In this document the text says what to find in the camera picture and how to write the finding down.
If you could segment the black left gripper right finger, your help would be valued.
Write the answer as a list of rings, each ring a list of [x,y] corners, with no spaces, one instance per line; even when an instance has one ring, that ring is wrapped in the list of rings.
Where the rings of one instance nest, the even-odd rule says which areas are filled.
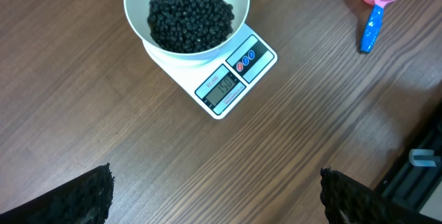
[[[394,204],[337,170],[322,168],[320,176],[320,201],[330,224],[441,224]]]

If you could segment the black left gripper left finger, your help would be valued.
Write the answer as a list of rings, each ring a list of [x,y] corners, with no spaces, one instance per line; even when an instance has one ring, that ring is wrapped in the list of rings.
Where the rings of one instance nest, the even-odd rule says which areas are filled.
[[[104,223],[113,202],[110,165],[79,177],[1,214],[2,223]]]

